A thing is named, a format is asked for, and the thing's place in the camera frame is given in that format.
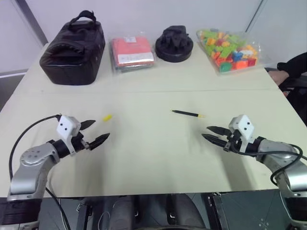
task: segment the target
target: black bag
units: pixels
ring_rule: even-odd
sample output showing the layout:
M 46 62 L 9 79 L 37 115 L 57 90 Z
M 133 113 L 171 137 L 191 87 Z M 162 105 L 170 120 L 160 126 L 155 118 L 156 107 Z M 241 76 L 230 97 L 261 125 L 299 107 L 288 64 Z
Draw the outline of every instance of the black bag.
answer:
M 81 17 L 92 21 L 77 21 Z M 39 64 L 55 84 L 88 85 L 96 79 L 105 45 L 101 24 L 94 13 L 82 11 L 63 26 Z

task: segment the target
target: label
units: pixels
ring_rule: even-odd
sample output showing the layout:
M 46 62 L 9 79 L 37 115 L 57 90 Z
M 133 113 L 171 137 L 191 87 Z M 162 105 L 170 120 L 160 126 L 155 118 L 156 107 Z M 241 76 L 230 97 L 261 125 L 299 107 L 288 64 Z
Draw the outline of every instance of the label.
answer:
M 129 64 L 135 62 L 149 62 L 154 61 L 152 52 L 139 53 L 139 54 L 118 54 L 119 64 Z
M 136 38 L 135 37 L 124 37 L 125 42 L 127 43 L 135 43 L 136 42 Z

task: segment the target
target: person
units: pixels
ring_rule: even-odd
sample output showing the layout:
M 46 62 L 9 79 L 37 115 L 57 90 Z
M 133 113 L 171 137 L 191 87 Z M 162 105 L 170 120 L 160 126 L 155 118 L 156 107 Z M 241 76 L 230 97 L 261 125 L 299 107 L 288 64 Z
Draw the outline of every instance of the person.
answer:
M 278 63 L 277 69 L 269 71 L 270 77 L 277 85 L 287 78 L 299 78 L 302 73 L 307 72 L 307 52 L 292 58 L 287 63 Z

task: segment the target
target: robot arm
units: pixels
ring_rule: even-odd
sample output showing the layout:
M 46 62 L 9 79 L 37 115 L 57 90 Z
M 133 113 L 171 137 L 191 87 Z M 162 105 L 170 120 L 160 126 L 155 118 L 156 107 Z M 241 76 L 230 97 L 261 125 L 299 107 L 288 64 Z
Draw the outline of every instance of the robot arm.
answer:
M 109 133 L 85 142 L 79 132 L 93 124 L 94 120 L 79 123 L 74 117 L 62 115 L 57 131 L 61 139 L 49 141 L 25 151 L 20 157 L 20 167 L 14 174 L 0 220 L 0 230 L 37 230 L 38 214 L 44 197 L 47 176 L 61 158 L 83 150 L 93 150 L 101 145 Z
M 207 128 L 216 134 L 227 136 L 228 141 L 202 134 L 206 140 L 223 147 L 225 151 L 255 157 L 272 171 L 271 180 L 278 186 L 283 203 L 285 200 L 292 226 L 297 230 L 307 230 L 307 166 L 298 161 L 297 157 L 300 155 L 294 147 L 300 151 L 301 149 L 262 137 L 253 138 L 254 126 L 246 115 L 233 118 L 229 129 L 216 126 Z

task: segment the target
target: plastic bag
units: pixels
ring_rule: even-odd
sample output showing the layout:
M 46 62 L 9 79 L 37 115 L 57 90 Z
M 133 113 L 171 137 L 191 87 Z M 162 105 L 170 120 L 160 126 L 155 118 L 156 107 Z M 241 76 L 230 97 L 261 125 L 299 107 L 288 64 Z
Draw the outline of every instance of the plastic bag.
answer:
M 144 35 L 115 37 L 110 41 L 110 49 L 115 71 L 126 72 L 155 64 L 152 47 Z
M 219 72 L 267 64 L 270 60 L 247 33 L 199 30 L 197 37 Z

